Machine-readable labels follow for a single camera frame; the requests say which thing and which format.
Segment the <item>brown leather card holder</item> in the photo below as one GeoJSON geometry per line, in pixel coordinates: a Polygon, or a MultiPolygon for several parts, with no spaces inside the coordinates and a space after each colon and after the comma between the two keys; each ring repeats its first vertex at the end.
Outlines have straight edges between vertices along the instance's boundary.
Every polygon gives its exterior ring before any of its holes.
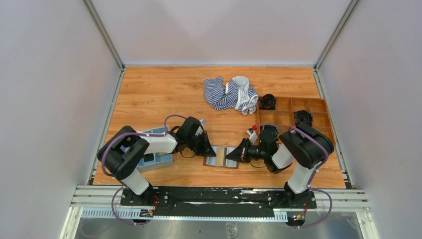
{"type": "Polygon", "coordinates": [[[207,156],[203,160],[203,166],[209,167],[221,167],[229,169],[237,169],[238,162],[228,159],[226,156],[234,150],[234,147],[225,147],[225,146],[211,146],[216,156],[207,156]]]}

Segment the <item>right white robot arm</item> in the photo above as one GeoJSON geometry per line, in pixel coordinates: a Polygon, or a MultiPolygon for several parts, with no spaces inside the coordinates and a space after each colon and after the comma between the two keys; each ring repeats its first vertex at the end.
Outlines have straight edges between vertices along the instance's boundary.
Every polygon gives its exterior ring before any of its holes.
{"type": "Polygon", "coordinates": [[[303,203],[317,170],[333,153],[334,145],[327,136],[306,123],[290,126],[280,135],[280,140],[281,144],[277,144],[271,133],[263,131],[258,135],[258,144],[244,138],[226,158],[237,162],[262,159],[274,174],[294,164],[293,174],[284,185],[284,201],[287,206],[296,208],[303,203]]]}

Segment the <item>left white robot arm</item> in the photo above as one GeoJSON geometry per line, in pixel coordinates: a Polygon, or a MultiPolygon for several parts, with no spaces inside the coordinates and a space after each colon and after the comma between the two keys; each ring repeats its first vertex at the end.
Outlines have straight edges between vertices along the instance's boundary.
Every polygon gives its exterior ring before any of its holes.
{"type": "Polygon", "coordinates": [[[151,183],[137,169],[145,155],[175,154],[188,148],[194,156],[216,156],[204,123],[194,117],[183,119],[181,126],[163,133],[137,132],[130,126],[124,126],[97,152],[103,173],[130,189],[133,199],[141,206],[152,201],[153,190],[151,183]]]}

